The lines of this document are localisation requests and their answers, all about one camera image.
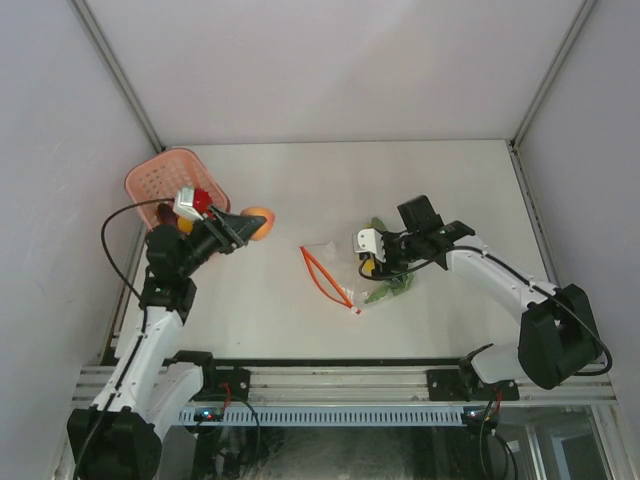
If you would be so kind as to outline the purple fake eggplant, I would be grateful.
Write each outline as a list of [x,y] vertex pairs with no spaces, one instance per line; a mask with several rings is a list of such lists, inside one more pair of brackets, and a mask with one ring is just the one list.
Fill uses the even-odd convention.
[[160,203],[156,209],[156,217],[160,225],[178,227],[178,215],[170,204]]

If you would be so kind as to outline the orange fake peach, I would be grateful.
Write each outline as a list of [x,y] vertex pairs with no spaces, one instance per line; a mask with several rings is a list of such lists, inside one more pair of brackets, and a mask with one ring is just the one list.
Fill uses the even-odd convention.
[[241,212],[242,216],[250,217],[253,220],[258,220],[259,226],[256,227],[250,236],[251,241],[263,240],[272,230],[275,223],[275,213],[266,208],[253,206],[245,208]]

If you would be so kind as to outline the green fake lettuce leaf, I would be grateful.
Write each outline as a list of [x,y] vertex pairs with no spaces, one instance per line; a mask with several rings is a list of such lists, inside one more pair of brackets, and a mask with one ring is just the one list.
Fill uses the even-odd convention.
[[[387,230],[384,222],[378,217],[372,217],[370,222],[367,224],[368,228],[377,228],[381,230]],[[363,272],[370,274],[372,267],[365,266]],[[383,300],[388,300],[391,297],[396,297],[406,290],[409,290],[412,287],[414,281],[414,274],[406,274],[402,275],[398,278],[392,280],[385,280],[382,282],[374,282],[377,286],[369,291],[364,298],[364,304],[366,306],[373,305],[377,302],[382,302]]]

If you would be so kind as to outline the clear zip top bag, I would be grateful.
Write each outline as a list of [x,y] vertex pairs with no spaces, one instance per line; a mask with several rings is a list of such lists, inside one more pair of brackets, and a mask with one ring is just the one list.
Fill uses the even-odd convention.
[[329,300],[347,308],[351,313],[361,314],[388,300],[366,306],[365,295],[375,286],[374,282],[363,278],[359,267],[363,257],[353,250],[353,237],[342,236],[324,244],[300,247],[302,258],[315,287]]

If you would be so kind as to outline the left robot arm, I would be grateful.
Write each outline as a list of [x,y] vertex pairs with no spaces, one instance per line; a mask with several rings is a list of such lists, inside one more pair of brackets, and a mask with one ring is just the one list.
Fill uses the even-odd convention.
[[139,324],[100,393],[67,422],[75,479],[152,479],[163,441],[188,400],[215,395],[219,376],[212,354],[181,351],[197,287],[193,274],[215,254],[229,255],[266,237],[275,215],[262,207],[240,214],[209,207],[188,234],[160,224],[145,236],[148,266],[134,295]]

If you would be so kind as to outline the yellow fake chili pepper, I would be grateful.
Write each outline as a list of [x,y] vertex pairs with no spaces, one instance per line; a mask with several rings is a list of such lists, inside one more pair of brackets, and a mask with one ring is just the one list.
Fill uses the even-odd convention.
[[361,261],[359,272],[366,277],[370,277],[375,267],[376,267],[375,257],[367,254],[363,257]]

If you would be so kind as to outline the orange fake fruit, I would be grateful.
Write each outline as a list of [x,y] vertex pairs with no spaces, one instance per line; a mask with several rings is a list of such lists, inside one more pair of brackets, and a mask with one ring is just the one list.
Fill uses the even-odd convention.
[[178,230],[182,233],[189,234],[193,230],[193,223],[183,217],[179,217],[177,220]]

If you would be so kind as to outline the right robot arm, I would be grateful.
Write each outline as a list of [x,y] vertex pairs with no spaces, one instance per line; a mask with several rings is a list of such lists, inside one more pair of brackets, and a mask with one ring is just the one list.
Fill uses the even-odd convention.
[[600,374],[611,369],[611,352],[582,288],[538,280],[508,263],[464,222],[445,222],[424,195],[399,205],[398,212],[403,230],[373,226],[357,236],[361,258],[374,263],[369,279],[396,283],[438,265],[499,303],[519,328],[516,342],[489,344],[466,356],[467,368],[459,374],[466,396],[480,399],[495,384],[520,378],[551,390],[569,377],[590,376],[588,365],[599,359],[605,361]]

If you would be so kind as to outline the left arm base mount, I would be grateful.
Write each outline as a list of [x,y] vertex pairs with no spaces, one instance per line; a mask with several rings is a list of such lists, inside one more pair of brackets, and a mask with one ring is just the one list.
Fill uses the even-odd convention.
[[203,388],[194,401],[223,401],[237,397],[247,400],[251,386],[251,372],[244,368],[217,369],[204,380]]

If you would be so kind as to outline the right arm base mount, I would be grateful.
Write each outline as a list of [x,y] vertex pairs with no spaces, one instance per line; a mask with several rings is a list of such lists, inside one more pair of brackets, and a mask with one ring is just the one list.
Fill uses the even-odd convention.
[[426,381],[431,401],[489,401],[491,399],[517,401],[519,389],[514,380],[494,384],[484,383],[472,367],[476,355],[491,347],[484,345],[462,357],[456,369],[436,368],[426,371]]

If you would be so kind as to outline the red fake apple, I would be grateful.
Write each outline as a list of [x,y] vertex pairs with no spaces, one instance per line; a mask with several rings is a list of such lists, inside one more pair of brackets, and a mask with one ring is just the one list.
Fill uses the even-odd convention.
[[213,200],[206,190],[201,188],[194,189],[193,207],[197,212],[206,212],[212,204]]

